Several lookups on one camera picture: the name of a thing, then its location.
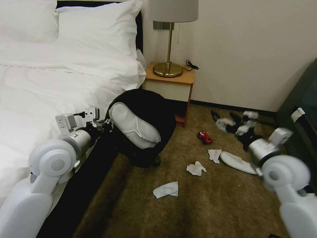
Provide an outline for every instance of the black cable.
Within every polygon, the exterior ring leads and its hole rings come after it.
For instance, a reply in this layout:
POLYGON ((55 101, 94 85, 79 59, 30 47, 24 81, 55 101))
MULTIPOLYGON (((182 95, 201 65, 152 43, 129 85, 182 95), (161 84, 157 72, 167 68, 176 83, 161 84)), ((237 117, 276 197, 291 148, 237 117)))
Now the black cable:
POLYGON ((85 112, 75 113, 74 116, 81 116, 82 118, 85 118, 85 112))
POLYGON ((190 60, 186 60, 186 65, 191 67, 191 69, 186 69, 186 68, 182 67, 183 69, 185 69, 187 71, 192 71, 193 69, 199 70, 199 67, 196 65, 193 65, 190 60))

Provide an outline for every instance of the baseboard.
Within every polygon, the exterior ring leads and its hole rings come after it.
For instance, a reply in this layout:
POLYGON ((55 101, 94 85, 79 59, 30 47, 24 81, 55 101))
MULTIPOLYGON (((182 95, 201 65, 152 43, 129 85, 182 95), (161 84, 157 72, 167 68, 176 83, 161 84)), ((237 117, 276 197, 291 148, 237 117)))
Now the baseboard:
POLYGON ((232 111, 242 111, 242 112, 243 111, 256 111, 260 115, 263 115, 263 116, 272 117, 272 118, 276 117, 276 112, 259 110, 259 109, 254 109, 254 108, 237 107, 237 106, 223 105, 223 104, 196 101, 196 100, 191 100, 191 104, 208 106, 208 107, 215 107, 215 108, 219 108, 219 109, 232 110, 232 111))

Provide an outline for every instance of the brown carpet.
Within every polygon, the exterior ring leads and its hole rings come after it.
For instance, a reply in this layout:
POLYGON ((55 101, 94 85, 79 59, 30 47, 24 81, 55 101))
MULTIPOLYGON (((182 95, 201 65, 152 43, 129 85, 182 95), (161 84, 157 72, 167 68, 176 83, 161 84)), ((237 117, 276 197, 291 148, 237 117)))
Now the brown carpet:
MULTIPOLYGON (((209 160, 208 149, 222 149, 250 161, 234 135, 217 129, 211 109, 190 106, 187 125, 176 127, 159 168, 135 168, 119 155, 73 237, 289 237, 278 199, 257 176, 209 160), (201 130, 213 139, 212 145, 197 138, 201 130), (201 177, 186 171, 195 161, 207 170, 201 177), (173 181, 179 184, 178 197, 154 197, 153 189, 173 181)), ((229 117, 227 110, 214 110, 229 117)), ((272 131, 269 126, 256 127, 265 138, 272 131)))

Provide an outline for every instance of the table lamp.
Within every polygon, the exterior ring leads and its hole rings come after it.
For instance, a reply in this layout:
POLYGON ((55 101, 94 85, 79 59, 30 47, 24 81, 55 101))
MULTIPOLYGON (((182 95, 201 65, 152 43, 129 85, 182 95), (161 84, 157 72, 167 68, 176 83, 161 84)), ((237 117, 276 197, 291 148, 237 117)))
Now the table lamp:
POLYGON ((151 20, 170 22, 167 62, 155 64, 153 72, 161 77, 177 77, 183 68, 170 61, 172 22, 190 22, 198 19, 198 0, 149 0, 148 16, 151 20))

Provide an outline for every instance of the crumpled tissue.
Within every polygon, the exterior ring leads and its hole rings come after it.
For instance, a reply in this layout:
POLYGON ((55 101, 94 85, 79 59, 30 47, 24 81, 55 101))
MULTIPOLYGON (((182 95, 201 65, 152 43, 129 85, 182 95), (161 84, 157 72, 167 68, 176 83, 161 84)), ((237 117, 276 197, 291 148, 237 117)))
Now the crumpled tissue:
POLYGON ((201 176, 201 171, 206 172, 206 168, 204 168, 201 163, 198 161, 195 162, 195 164, 190 164, 187 166, 186 171, 190 172, 192 175, 201 176))
POLYGON ((154 189, 153 194, 154 196, 156 196, 156 198, 161 198, 166 195, 178 197, 178 182, 176 181, 176 182, 164 184, 154 189))
POLYGON ((219 156, 221 154, 222 150, 208 150, 209 159, 212 160, 216 164, 220 164, 219 162, 219 156))

